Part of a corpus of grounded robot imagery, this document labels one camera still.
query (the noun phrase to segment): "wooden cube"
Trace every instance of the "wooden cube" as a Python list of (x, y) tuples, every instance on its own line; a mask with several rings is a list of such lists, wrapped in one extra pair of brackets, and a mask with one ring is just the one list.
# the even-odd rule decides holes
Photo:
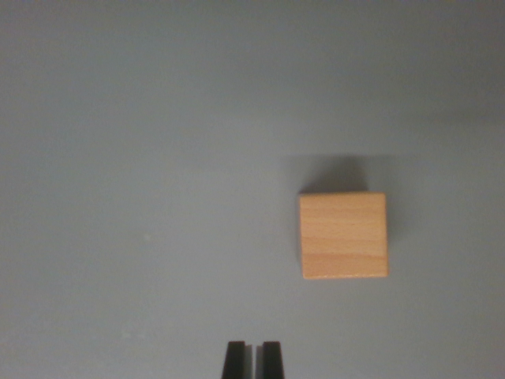
[(311, 193), (299, 201), (304, 278), (387, 276), (384, 193)]

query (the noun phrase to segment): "wood grain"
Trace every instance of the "wood grain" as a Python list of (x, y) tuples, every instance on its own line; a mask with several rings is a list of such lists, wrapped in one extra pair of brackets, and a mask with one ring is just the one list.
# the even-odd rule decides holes
[(387, 276), (384, 193), (302, 194), (299, 205), (306, 279)]

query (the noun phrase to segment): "wooden block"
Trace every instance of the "wooden block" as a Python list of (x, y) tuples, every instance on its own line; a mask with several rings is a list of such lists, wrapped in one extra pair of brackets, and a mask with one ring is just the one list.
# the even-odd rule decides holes
[(387, 276), (384, 193), (311, 193), (299, 201), (304, 278)]

